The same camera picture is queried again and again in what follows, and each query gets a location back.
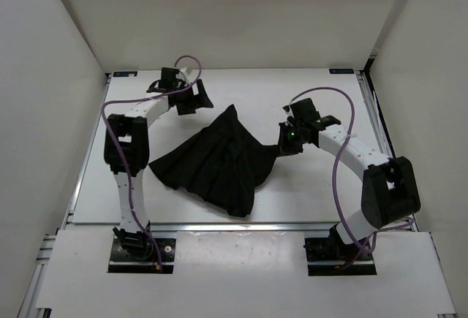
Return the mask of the black pleated skirt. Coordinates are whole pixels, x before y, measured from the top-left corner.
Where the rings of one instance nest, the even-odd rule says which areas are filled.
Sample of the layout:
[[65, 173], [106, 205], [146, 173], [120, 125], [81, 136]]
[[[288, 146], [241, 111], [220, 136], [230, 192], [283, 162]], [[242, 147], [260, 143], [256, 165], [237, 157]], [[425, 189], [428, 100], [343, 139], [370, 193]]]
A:
[[260, 143], [230, 105], [209, 126], [149, 167], [165, 186], [182, 187], [243, 218], [252, 212], [255, 189], [268, 178], [279, 155], [279, 146]]

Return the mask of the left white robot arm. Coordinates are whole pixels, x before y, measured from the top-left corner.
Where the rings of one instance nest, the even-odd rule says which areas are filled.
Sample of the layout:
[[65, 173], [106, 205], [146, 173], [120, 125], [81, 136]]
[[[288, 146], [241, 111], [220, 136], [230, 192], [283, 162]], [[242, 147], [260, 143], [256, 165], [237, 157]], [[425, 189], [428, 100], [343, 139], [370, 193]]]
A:
[[167, 88], [160, 88], [157, 80], [145, 97], [110, 100], [101, 108], [106, 128], [104, 160], [115, 178], [121, 209], [120, 225], [113, 231], [121, 247], [138, 260], [152, 258], [158, 268], [162, 266], [143, 196], [143, 173], [150, 154], [148, 128], [172, 107], [182, 116], [213, 106], [201, 79], [193, 83], [177, 79]]

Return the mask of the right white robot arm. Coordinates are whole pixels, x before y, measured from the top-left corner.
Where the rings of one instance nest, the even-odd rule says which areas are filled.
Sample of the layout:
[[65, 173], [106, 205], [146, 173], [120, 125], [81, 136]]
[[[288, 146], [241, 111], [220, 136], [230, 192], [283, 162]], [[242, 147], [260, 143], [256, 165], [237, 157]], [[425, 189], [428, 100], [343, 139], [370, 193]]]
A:
[[[404, 156], [393, 158], [380, 153], [352, 136], [332, 116], [310, 124], [281, 123], [279, 149], [282, 156], [303, 152], [303, 145], [312, 144], [334, 157], [332, 195], [340, 221], [329, 230], [320, 254], [349, 260], [356, 254], [370, 252], [366, 242], [390, 224], [417, 213], [420, 197], [412, 163]], [[360, 207], [345, 216], [339, 203], [337, 172], [344, 164], [361, 181]]]

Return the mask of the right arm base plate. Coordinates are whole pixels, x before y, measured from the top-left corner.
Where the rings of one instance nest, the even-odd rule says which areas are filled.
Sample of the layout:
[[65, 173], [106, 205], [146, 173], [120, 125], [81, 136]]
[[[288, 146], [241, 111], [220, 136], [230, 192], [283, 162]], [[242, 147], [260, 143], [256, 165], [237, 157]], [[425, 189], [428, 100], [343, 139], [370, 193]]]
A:
[[304, 249], [308, 276], [375, 276], [375, 268], [369, 242], [361, 240], [360, 250], [354, 243], [345, 244], [339, 237], [336, 226], [332, 227], [327, 237], [306, 237]]

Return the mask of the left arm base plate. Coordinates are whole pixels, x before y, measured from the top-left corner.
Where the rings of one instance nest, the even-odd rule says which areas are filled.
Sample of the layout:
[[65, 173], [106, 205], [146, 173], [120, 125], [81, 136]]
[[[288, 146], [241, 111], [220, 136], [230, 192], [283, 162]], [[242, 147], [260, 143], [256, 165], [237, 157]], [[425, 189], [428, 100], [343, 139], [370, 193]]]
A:
[[175, 238], [154, 238], [142, 232], [113, 228], [108, 273], [172, 274], [176, 257]]

